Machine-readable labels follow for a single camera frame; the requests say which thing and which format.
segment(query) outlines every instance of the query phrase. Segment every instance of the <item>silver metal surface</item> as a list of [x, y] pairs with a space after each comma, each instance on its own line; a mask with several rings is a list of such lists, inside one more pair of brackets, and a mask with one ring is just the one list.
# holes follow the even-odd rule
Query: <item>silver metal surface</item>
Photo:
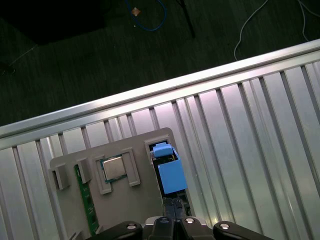
[[116, 179], [126, 174], [122, 156], [110, 158], [102, 164], [106, 180]]
[[304, 55], [305, 53], [316, 52], [319, 49], [320, 39], [300, 44], [297, 46], [288, 47], [278, 51], [266, 53], [260, 56], [240, 60], [230, 64], [214, 67], [204, 71], [195, 72], [186, 76], [177, 77], [171, 80], [159, 82], [149, 86], [140, 87], [138, 89], [122, 92], [113, 96], [105, 97], [78, 106], [59, 110], [40, 117], [34, 117], [21, 122], [0, 127], [0, 137], [21, 131], [26, 131], [28, 129], [34, 128], [34, 126], [43, 126], [46, 124], [56, 123], [57, 120], [65, 121], [66, 119], [72, 117], [110, 108], [114, 105], [124, 104], [129, 101], [133, 102], [141, 98], [141, 96], [152, 96], [161, 92], [167, 92], [172, 89], [177, 89], [183, 86], [207, 81], [212, 78], [217, 78], [223, 75], [231, 75], [236, 72], [246, 70], [248, 68], [267, 65], [276, 61], [283, 61], [285, 59]]
[[34, 239], [34, 234], [12, 148], [0, 151], [0, 183], [14, 240]]
[[220, 224], [220, 228], [227, 230], [230, 228], [230, 226], [228, 224], [223, 223], [223, 224]]
[[192, 218], [186, 218], [185, 221], [186, 221], [188, 224], [192, 224], [195, 220], [193, 220]]
[[53, 157], [169, 127], [193, 214], [209, 227], [227, 220], [277, 240], [320, 239], [319, 48], [316, 40], [0, 127], [4, 236], [67, 239], [47, 183]]
[[38, 237], [58, 240], [58, 229], [36, 143], [18, 145], [17, 150]]

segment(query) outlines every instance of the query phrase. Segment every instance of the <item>dark carpet floor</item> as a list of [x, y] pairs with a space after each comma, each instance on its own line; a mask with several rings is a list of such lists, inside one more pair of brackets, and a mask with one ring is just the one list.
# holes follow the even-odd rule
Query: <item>dark carpet floor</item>
[[[163, 17], [155, 0], [131, 0], [139, 19], [156, 26]], [[40, 45], [0, 76], [0, 126], [123, 91], [234, 62], [240, 29], [264, 0], [186, 0], [196, 38], [182, 9], [163, 0], [167, 19], [155, 32], [134, 27], [123, 0], [112, 0], [106, 27]], [[320, 14], [318, 0], [303, 0]], [[296, 0], [270, 0], [248, 23], [239, 59], [304, 43]], [[320, 38], [320, 18], [306, 13], [306, 35]], [[11, 63], [35, 43], [0, 18], [0, 61]]]

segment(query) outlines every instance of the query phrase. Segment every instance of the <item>blue plastic part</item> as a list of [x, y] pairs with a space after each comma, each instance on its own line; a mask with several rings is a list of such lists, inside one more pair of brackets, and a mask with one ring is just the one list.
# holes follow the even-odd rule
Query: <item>blue plastic part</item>
[[181, 160], [158, 165], [164, 194], [170, 194], [187, 188], [187, 181]]
[[174, 153], [173, 151], [173, 147], [171, 146], [171, 144], [162, 142], [162, 143], [157, 143], [154, 147], [153, 147], [153, 154], [154, 157], [156, 158], [160, 158], [163, 156], [169, 156], [172, 155]]

